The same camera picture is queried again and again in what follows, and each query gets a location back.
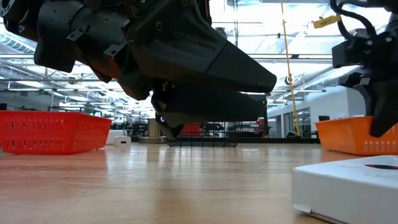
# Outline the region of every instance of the screw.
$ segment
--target screw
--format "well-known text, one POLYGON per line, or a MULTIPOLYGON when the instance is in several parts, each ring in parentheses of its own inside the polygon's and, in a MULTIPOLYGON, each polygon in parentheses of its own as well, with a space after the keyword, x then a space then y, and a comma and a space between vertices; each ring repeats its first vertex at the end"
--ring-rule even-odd
POLYGON ((155 25, 155 29, 156 29, 157 31, 161 31, 162 28, 163 28, 162 22, 157 22, 156 25, 155 25))

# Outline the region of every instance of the wooden table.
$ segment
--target wooden table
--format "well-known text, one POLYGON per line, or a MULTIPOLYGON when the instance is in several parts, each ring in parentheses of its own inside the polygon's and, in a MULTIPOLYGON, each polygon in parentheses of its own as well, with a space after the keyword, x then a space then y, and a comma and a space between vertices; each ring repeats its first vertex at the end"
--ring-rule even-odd
POLYGON ((0 223, 323 223, 292 209, 291 169, 351 157, 315 144, 3 155, 0 223))

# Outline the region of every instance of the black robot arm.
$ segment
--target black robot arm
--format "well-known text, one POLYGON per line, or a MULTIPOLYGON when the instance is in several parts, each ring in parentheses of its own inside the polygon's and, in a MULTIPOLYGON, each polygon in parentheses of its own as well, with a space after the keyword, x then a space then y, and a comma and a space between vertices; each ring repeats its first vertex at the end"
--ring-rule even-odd
POLYGON ((183 124, 257 120, 276 77, 212 29, 208 0, 7 0, 6 29, 34 40, 34 60, 71 72, 75 61, 152 104, 163 132, 183 124))
POLYGON ((362 65, 362 72, 341 78, 340 85, 354 88, 363 95, 366 115, 373 116, 370 134, 381 137, 398 123, 398 2, 345 0, 337 4, 336 0, 331 0, 330 5, 337 14, 361 21, 368 33, 365 36, 352 35, 345 29, 343 22, 339 21, 339 30, 347 41, 333 47, 333 66, 362 65), (342 10, 344 3, 361 7, 384 7, 392 12, 385 31, 377 34, 366 18, 342 10))

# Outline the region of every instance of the orange basket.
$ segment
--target orange basket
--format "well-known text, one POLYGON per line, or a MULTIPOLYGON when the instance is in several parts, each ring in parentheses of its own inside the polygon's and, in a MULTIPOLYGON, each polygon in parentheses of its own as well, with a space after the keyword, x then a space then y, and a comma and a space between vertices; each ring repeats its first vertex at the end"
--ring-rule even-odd
POLYGON ((380 138, 370 136, 373 117, 346 118, 316 124, 324 149, 360 156, 398 155, 398 124, 380 138))
POLYGON ((111 120, 83 113, 0 111, 0 147, 15 154, 73 154, 105 147, 111 120))

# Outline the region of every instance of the white box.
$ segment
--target white box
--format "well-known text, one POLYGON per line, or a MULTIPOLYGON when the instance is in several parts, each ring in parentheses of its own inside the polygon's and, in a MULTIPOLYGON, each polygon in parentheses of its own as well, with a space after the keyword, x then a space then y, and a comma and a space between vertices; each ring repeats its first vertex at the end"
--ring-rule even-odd
POLYGON ((107 145, 114 145, 114 139, 116 136, 122 136, 124 134, 123 130, 109 130, 108 137, 106 138, 107 145))
POLYGON ((398 223, 398 156, 297 167, 292 183, 293 207, 301 212, 333 223, 398 223))
POLYGON ((131 138, 128 136, 116 136, 114 138, 114 145, 117 147, 130 147, 131 138))

